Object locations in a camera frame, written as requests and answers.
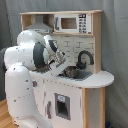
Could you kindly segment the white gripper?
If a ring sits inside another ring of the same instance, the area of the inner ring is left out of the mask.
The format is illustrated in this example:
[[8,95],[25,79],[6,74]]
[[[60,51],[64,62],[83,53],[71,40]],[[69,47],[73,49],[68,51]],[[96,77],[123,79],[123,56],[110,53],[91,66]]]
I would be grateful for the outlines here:
[[69,66],[69,61],[64,52],[57,51],[52,56],[49,68],[52,76],[58,76]]

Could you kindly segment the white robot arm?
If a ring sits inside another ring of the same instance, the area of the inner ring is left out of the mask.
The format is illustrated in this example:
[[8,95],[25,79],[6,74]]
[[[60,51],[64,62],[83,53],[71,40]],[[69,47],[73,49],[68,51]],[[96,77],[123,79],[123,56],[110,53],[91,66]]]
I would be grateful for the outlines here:
[[69,66],[65,53],[50,35],[25,30],[18,35],[17,46],[5,50],[3,64],[8,110],[18,128],[52,128],[37,109],[29,71],[49,66],[51,74],[58,76]]

